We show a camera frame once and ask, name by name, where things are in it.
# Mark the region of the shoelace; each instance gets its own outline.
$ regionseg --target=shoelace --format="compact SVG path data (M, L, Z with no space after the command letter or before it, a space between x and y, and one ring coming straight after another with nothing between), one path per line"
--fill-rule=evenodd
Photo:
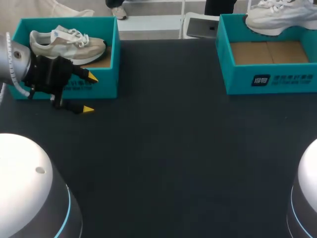
M80 48L85 47L89 44L89 36L86 34L81 34L80 31L77 31L76 29L71 29L68 31L69 34L72 36L76 36L78 39L73 41L67 41L68 44L78 43Z
M258 4L259 7L270 8L272 13L279 12L285 6L292 6L291 0L261 0Z

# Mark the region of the shoebox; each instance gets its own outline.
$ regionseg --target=shoebox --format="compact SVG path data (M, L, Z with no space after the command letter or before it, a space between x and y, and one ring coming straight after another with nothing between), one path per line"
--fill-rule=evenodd
M116 98L119 77L120 38L115 17L63 17L63 18L23 18L12 40L30 47L29 35L32 30L51 32L58 25L67 29L76 29L89 37L104 39L107 43L106 56L96 63L84 67L99 80L91 84L73 75L64 88L65 99L101 99ZM21 86L30 91L21 82ZM13 86L9 87L15 99L26 99ZM34 99L49 99L50 95L36 92Z
M317 31L286 29L277 37L252 32L243 14L220 17L216 48L226 92L317 92Z

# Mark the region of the shoe sole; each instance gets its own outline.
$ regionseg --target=shoe sole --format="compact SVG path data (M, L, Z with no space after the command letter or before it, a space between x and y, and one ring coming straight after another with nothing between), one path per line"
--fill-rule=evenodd
M247 16L244 16L243 21L245 24L246 24L246 19L247 19ZM277 29L256 29L256 28L248 26L247 24L246 24L246 26L251 31L258 33L260 35L279 36L284 30L286 30L287 28L293 27L293 26L301 26L301 27L304 27L308 30L317 30L317 20L305 21L305 22L302 22L301 24L296 24L296 25L292 25L292 26L284 26L284 27L277 28Z
M65 59L72 61L74 65L85 65L85 64L89 64L89 63L92 63L92 62L99 60L99 58L102 58L105 54L106 54L106 51L104 51L103 53L98 54L96 56L87 58L87 59L70 59L70 58L65 58ZM46 57L50 58L50 59L57 58L57 57L50 57L50 56L46 56Z

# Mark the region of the black mat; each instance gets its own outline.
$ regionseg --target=black mat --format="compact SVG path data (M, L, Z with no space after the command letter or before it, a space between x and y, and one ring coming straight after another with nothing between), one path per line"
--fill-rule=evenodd
M121 59L120 97L94 114L0 108L0 132L39 143L78 198L83 238L288 237L317 95L227 96L212 41L122 42Z

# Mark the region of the white sneaker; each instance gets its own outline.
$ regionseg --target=white sneaker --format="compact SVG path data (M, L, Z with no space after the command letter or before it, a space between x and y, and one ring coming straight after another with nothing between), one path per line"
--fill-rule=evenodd
M123 6L111 8L111 12L118 20L125 20L128 17Z
M32 31L30 34L31 49L37 56L54 59L62 56L74 65L91 63L106 52L103 39L92 38L81 34L76 29L68 30L58 26L50 33Z
M244 20L252 31L268 36L277 36L291 26L317 30L317 5L313 0L262 0Z

